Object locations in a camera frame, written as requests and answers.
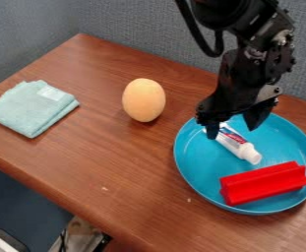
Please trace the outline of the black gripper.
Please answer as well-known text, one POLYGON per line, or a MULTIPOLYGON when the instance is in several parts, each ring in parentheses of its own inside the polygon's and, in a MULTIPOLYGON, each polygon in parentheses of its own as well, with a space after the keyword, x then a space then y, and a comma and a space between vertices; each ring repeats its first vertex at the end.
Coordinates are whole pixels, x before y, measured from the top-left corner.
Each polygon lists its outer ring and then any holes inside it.
POLYGON ((220 124, 237 114, 244 115, 251 131, 268 119, 283 88, 264 79, 264 68, 265 64, 256 64, 243 49, 224 54, 217 88, 196 108, 196 119, 205 123, 209 140, 217 138, 220 124))

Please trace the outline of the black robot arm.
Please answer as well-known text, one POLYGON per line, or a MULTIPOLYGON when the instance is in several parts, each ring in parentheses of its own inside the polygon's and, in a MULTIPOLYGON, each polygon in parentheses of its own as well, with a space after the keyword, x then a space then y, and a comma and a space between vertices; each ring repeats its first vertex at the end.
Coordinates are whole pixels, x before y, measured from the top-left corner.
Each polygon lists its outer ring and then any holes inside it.
POLYGON ((237 114, 251 130, 268 119, 283 94, 276 83, 296 64, 295 25, 277 0, 193 0, 192 9, 205 27, 231 32, 239 42, 224 53, 216 91, 196 108, 197 123, 215 139, 237 114))

